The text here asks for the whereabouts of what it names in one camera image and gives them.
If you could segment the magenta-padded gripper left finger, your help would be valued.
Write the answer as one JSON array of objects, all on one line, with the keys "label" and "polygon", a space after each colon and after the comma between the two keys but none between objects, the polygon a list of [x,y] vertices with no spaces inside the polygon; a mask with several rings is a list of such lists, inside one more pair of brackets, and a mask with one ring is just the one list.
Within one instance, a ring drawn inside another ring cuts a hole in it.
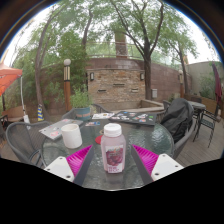
[{"label": "magenta-padded gripper left finger", "polygon": [[45,171],[81,186],[94,155],[94,147],[89,145],[68,157],[59,156]]}]

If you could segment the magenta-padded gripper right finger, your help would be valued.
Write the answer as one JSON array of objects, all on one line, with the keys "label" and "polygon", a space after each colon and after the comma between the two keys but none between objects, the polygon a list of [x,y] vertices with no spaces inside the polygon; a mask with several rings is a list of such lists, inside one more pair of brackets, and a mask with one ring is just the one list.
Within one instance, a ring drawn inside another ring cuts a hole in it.
[{"label": "magenta-padded gripper right finger", "polygon": [[131,155],[135,162],[134,180],[139,186],[145,186],[183,169],[169,155],[158,155],[137,145],[131,146]]}]

